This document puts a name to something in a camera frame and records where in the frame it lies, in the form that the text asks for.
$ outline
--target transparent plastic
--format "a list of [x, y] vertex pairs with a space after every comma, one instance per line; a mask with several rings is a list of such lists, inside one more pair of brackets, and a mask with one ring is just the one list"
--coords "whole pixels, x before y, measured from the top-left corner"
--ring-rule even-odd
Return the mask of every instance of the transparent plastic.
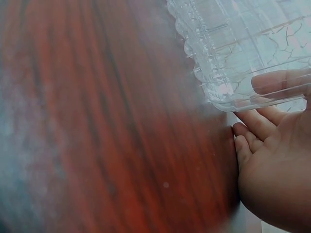
[[185, 53], [195, 60], [196, 78], [220, 110], [304, 97], [299, 86], [291, 87], [290, 98], [282, 95], [288, 88], [259, 95], [251, 81], [278, 70], [305, 69], [296, 79], [311, 75], [311, 0], [168, 0], [168, 9], [185, 38]]

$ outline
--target plastic clamshell container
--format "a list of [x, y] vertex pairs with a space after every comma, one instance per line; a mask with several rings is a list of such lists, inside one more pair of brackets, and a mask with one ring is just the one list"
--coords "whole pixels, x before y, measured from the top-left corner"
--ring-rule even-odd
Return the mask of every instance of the plastic clamshell container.
[[[218, 109], [239, 112], [304, 97], [302, 86], [311, 84], [311, 0], [168, 0], [168, 9]], [[254, 77], [292, 69], [301, 71], [291, 77], [300, 85], [252, 85]], [[265, 85], [284, 89], [255, 91]]]

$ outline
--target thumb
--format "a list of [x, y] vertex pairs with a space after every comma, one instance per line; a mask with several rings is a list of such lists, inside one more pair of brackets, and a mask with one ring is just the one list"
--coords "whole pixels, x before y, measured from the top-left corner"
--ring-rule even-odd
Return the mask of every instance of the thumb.
[[281, 70], [252, 79], [257, 94], [269, 99], [285, 99], [299, 95], [311, 97], [311, 69]]

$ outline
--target reddish-brown wood surface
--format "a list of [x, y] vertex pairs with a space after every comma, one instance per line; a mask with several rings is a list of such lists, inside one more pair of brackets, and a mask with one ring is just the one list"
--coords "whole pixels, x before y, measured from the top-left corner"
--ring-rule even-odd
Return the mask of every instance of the reddish-brown wood surface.
[[231, 128], [165, 4], [0, 0], [0, 231], [233, 232]]

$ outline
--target hand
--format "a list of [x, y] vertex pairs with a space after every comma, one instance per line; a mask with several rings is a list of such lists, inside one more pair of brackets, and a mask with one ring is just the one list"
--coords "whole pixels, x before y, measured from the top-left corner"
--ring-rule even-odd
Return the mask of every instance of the hand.
[[233, 126], [243, 203], [262, 220], [291, 232], [303, 233], [311, 232], [309, 74], [311, 70], [279, 71], [252, 80], [258, 94], [288, 88], [290, 91], [276, 95], [284, 95], [284, 98], [297, 92], [305, 94], [308, 103], [304, 112], [286, 113], [268, 107], [236, 113], [244, 124]]

